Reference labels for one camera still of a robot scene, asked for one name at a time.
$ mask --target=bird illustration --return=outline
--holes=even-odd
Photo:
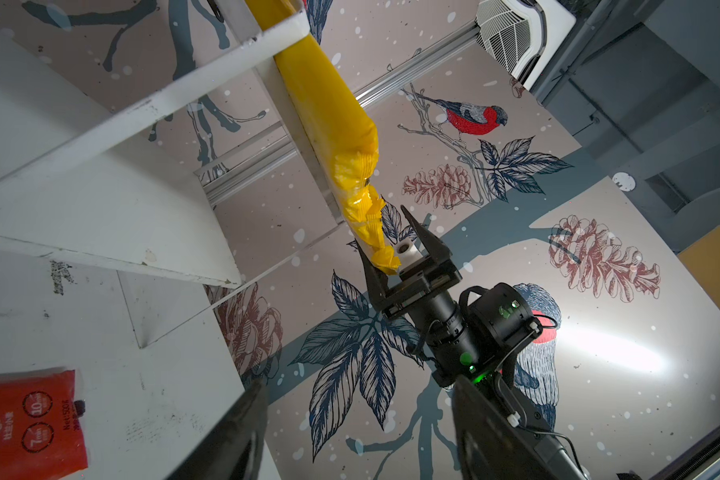
[[[534,314],[551,316],[557,320],[557,328],[560,328],[560,308],[552,295],[535,283],[521,283],[514,288],[525,298]],[[545,326],[553,325],[545,318],[539,318],[539,321]],[[518,354],[514,373],[515,387],[536,405],[553,430],[557,401],[560,399],[554,367],[556,344],[557,329],[544,329],[539,338]]]
[[[499,125],[507,124],[507,112],[496,105],[492,107],[481,107],[480,105],[469,104],[458,101],[434,100],[417,94],[426,101],[440,105],[448,116],[448,121],[461,134],[485,135]]]

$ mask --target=white cylindrical object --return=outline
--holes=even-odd
[[[400,268],[398,269],[400,272],[423,258],[422,252],[418,251],[418,248],[416,248],[416,245],[414,245],[410,238],[406,238],[395,245],[394,252],[400,259]]]

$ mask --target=yellow snack package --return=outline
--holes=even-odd
[[[288,0],[246,4],[262,30],[296,13]],[[376,125],[311,35],[275,55],[275,63],[358,244],[377,268],[395,274],[400,259],[384,242],[384,199],[369,184],[378,161]]]

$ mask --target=black cable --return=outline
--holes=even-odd
[[[544,432],[542,430],[534,430],[532,428],[527,428],[523,426],[519,426],[518,428],[525,430],[526,432],[531,432],[536,435],[548,435],[548,436],[554,436],[554,437],[561,437],[565,438],[568,442],[568,445],[570,445],[570,451],[574,454],[574,461],[576,462],[576,467],[579,469],[579,472],[581,474],[584,474],[584,469],[581,467],[581,464],[579,463],[579,457],[576,455],[576,447],[574,447],[574,443],[570,440],[570,438],[566,437],[562,433],[556,433],[556,432]]]
[[[589,122],[585,127],[582,127],[582,129],[579,129],[579,131],[577,131],[575,134],[570,134],[570,136],[571,136],[571,137],[576,137],[578,134],[580,134],[581,132],[585,131],[586,129],[588,129],[589,127],[591,127],[591,126],[594,125],[594,124],[595,124],[595,122],[594,122],[594,121],[591,121],[591,122]]]
[[[541,315],[540,313],[538,313],[538,314],[535,313],[534,316],[541,316],[543,318],[552,320],[552,323],[554,323],[554,325],[552,325],[552,326],[542,325],[541,328],[543,328],[543,329],[556,329],[558,326],[560,326],[558,321],[555,320],[554,318],[552,318],[551,316]]]
[[[508,399],[507,397],[501,392],[501,376],[494,375],[494,390],[498,394],[499,398],[502,400],[502,403],[504,404],[504,408],[509,410],[510,412],[516,410],[516,408],[510,408],[508,405]],[[520,403],[518,398],[514,396],[514,393],[512,392],[512,389],[509,390],[510,395],[512,395],[512,398],[514,399],[515,403],[518,405],[520,410],[523,412],[523,427],[525,427],[528,424],[528,414],[525,412],[525,408],[523,408],[523,404]]]
[[[424,360],[432,360],[435,363],[438,363],[437,359],[435,359],[431,356],[426,356],[424,354],[424,343],[427,341],[427,337],[429,337],[429,334],[432,331],[432,327],[434,326],[435,323],[442,323],[442,322],[440,322],[440,320],[434,320],[432,323],[430,323],[429,328],[427,328],[427,332],[423,335],[418,336],[418,343],[416,344],[416,347],[410,351],[410,353],[412,355],[420,356],[420,357],[424,358]]]
[[[501,364],[504,363],[504,360],[506,360],[507,357],[509,357],[509,355],[511,355],[512,352],[514,352],[515,349],[517,349],[522,342],[528,340],[528,337],[530,337],[530,336],[533,335],[533,334],[534,334],[534,332],[528,333],[528,334],[525,336],[524,339],[522,339],[521,341],[519,341],[517,345],[513,346],[513,347],[512,347],[512,350],[508,351],[508,352],[507,352],[507,355],[505,355],[504,358],[501,359],[501,361],[499,362],[499,364],[496,365],[496,370],[494,370],[494,371],[495,371],[495,372],[499,372],[499,370],[501,370]]]

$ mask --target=metal frame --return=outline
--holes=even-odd
[[[251,14],[251,11],[244,5],[242,0],[218,0],[217,4],[224,15],[226,24],[230,27],[230,31],[235,38],[238,39],[238,41],[240,38],[247,38],[250,35],[252,31],[251,25],[258,25],[253,17],[253,14]],[[303,8],[302,5],[295,4],[294,6],[296,8]],[[328,178],[317,159],[317,155],[315,155],[315,150],[312,148],[312,144],[309,142],[307,133],[304,130],[304,125],[298,117],[298,112],[296,112],[296,107],[293,106],[293,102],[291,102],[291,98],[288,96],[286,84],[282,80],[280,71],[277,69],[275,59],[271,57],[266,58],[253,70],[256,73],[259,82],[263,84],[264,91],[269,98],[269,101],[275,107],[275,110],[277,110],[282,126],[290,137],[291,142],[294,143],[298,152],[304,159],[304,162],[309,169],[309,173],[312,174],[312,178],[315,180],[323,199],[326,201],[328,209],[331,211],[331,215],[337,224],[342,222],[341,209],[338,207],[336,198],[333,196],[333,192],[331,192],[331,188],[328,186]],[[258,172],[259,177],[265,174],[264,170],[270,171],[274,168],[272,166],[272,164],[275,163],[274,160],[269,159],[269,161],[266,161],[265,163],[266,164],[263,165]],[[228,189],[228,191],[238,191],[239,189],[240,188],[232,188]]]
[[[220,4],[222,11],[224,11],[224,7],[222,5],[224,3],[227,3],[228,1],[229,0],[226,0],[226,2],[222,2]],[[224,14],[224,16],[225,18],[231,18],[226,13]],[[441,41],[435,43],[421,53],[415,54],[409,60],[398,66],[396,69],[392,70],[391,72],[387,72],[386,74],[381,76],[378,80],[375,80],[374,82],[371,82],[370,84],[361,88],[359,91],[355,92],[355,98],[360,103],[360,106],[367,110],[377,102],[383,100],[385,97],[396,93],[398,90],[400,90],[401,87],[403,87],[403,85],[412,82],[416,78],[420,78],[427,72],[430,72],[433,68],[441,65],[449,58],[461,53],[463,50],[470,47],[473,43],[476,43],[479,34],[480,27],[472,23],[466,24],[456,32],[453,32],[449,36],[443,38]],[[271,66],[268,65],[266,68],[272,68],[274,66],[273,64],[274,62],[272,62]],[[261,75],[262,67],[259,66],[257,70],[259,70],[259,75]],[[271,70],[268,70],[266,74],[275,76],[275,72],[272,72]],[[266,90],[269,91],[270,97],[274,103],[276,98],[275,95],[273,95],[272,93],[276,90],[270,90],[271,85],[267,82],[264,82],[263,78],[262,82],[265,84]],[[277,100],[279,101],[279,104],[276,104],[275,106],[278,109],[280,115],[282,116],[282,113],[288,113],[288,104],[290,104],[290,107],[292,108],[290,98],[287,99],[288,104],[283,104],[281,98],[278,98]],[[298,126],[303,131],[303,127],[301,126],[300,121],[298,122]],[[289,129],[286,126],[286,131],[292,136],[293,130]],[[302,155],[302,158],[304,158],[304,161],[307,163],[308,167],[310,167],[310,165],[313,165],[318,168],[317,173],[313,171],[312,167],[309,168],[309,171],[316,179],[318,188],[321,192],[323,192],[323,197],[326,198],[326,202],[330,207],[330,200],[333,200],[333,196],[331,195],[330,197],[326,197],[326,193],[330,194],[330,190],[326,192],[323,186],[321,186],[320,181],[318,181],[318,179],[324,180],[325,175],[322,172],[322,168],[320,168],[319,164],[317,163],[317,158],[314,158],[314,160],[310,160],[313,158],[314,155],[314,150],[312,149],[312,146],[309,145],[308,148],[302,148],[300,144],[294,145],[294,143],[290,141],[288,136],[281,137],[278,140],[275,140],[258,153],[240,162],[239,166],[244,165],[243,168],[231,168],[229,172],[215,179],[211,184],[206,185],[205,188],[206,194],[208,196],[208,201],[211,203],[212,206],[220,204],[227,198],[239,192],[242,188],[250,185],[253,181],[268,174],[274,168],[277,168],[288,160],[295,158],[297,152]],[[231,155],[224,154],[223,157],[225,160],[228,160]],[[207,165],[204,168],[199,169],[196,173],[205,171],[205,169],[208,167],[209,166]],[[336,218],[336,213],[333,209],[332,213],[334,213],[334,217]]]
[[[231,12],[248,11],[243,0],[224,3]],[[249,23],[240,28],[247,35],[236,48],[0,178],[0,209],[138,134],[238,74],[267,59],[271,62],[274,54],[309,34],[309,22],[303,9],[265,32],[260,32],[255,21],[252,25],[255,27]]]
[[[208,164],[205,164],[202,167],[195,170],[195,175],[198,178],[200,178],[200,182],[201,182],[202,186],[207,187],[214,180],[216,180],[216,178],[210,178],[214,168],[218,167],[223,162],[233,159],[235,157],[235,155],[237,155],[239,152],[243,151],[244,149],[246,149],[248,147],[253,146],[258,141],[263,140],[264,138],[267,137],[267,135],[273,133],[275,130],[278,130],[279,128],[282,128],[281,121],[277,121],[277,122],[269,125],[269,127],[265,128],[264,130],[261,130],[258,134],[251,136],[246,141],[242,142],[240,145],[237,145],[236,147],[233,147],[233,148],[229,149],[227,152],[221,154],[214,161],[209,162]],[[208,174],[209,178],[210,178],[208,183],[203,182],[203,177],[205,177],[206,174]]]

